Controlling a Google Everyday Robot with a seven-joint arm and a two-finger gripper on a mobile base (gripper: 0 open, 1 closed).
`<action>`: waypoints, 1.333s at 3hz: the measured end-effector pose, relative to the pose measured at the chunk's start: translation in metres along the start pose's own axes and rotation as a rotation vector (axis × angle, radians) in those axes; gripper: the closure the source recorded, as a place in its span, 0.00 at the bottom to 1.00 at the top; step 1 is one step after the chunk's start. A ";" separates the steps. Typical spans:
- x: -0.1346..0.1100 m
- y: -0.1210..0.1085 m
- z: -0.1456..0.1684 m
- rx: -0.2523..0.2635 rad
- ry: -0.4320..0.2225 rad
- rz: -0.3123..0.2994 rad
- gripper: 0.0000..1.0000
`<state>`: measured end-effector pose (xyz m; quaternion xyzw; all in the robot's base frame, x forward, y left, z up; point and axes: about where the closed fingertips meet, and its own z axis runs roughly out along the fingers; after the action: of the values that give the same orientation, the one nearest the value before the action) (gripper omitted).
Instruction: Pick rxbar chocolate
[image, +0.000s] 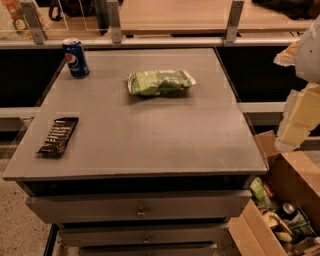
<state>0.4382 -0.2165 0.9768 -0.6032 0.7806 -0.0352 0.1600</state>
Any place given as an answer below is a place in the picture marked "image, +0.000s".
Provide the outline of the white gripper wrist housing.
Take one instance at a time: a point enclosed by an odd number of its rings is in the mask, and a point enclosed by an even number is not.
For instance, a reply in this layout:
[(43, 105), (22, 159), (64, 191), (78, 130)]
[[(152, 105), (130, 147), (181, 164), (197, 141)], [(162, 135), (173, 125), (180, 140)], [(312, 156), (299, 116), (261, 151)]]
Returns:
[(291, 152), (300, 147), (320, 124), (320, 15), (301, 36), (295, 63), (296, 75), (307, 81), (301, 90), (287, 97), (277, 130), (275, 147)]

